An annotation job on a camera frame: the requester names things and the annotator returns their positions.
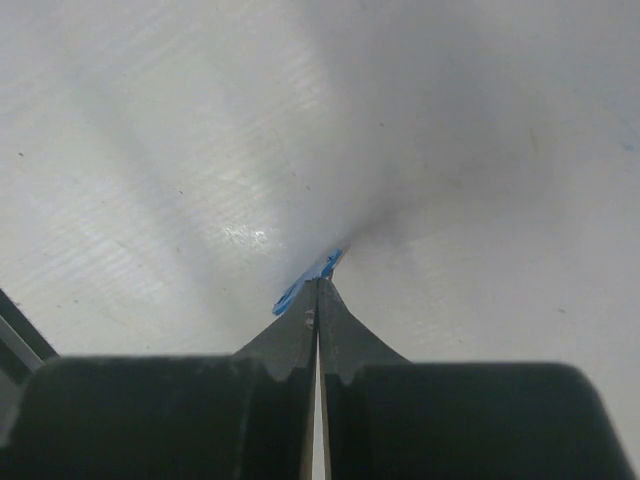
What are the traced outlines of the blue head key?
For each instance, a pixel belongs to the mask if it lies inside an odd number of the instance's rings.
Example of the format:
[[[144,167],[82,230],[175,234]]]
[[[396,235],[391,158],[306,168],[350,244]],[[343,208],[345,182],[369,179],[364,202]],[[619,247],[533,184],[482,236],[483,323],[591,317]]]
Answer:
[[[273,305],[271,313],[275,317],[279,317],[285,313],[307,282],[317,279],[331,279],[335,268],[342,261],[349,249],[349,245],[343,245],[333,248],[319,257],[284,291],[282,296]]]

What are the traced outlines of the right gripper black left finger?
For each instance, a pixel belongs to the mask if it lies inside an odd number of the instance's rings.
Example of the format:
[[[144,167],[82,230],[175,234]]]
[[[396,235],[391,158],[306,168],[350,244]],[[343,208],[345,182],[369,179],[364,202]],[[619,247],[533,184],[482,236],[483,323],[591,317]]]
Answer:
[[[318,286],[231,355],[52,360],[1,439],[5,479],[311,473]]]

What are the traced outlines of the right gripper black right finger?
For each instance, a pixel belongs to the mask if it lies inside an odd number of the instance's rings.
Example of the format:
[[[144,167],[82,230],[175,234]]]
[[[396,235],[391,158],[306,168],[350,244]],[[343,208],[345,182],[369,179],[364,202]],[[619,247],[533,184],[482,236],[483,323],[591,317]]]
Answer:
[[[318,284],[330,479],[631,479],[604,404],[573,366],[414,363]]]

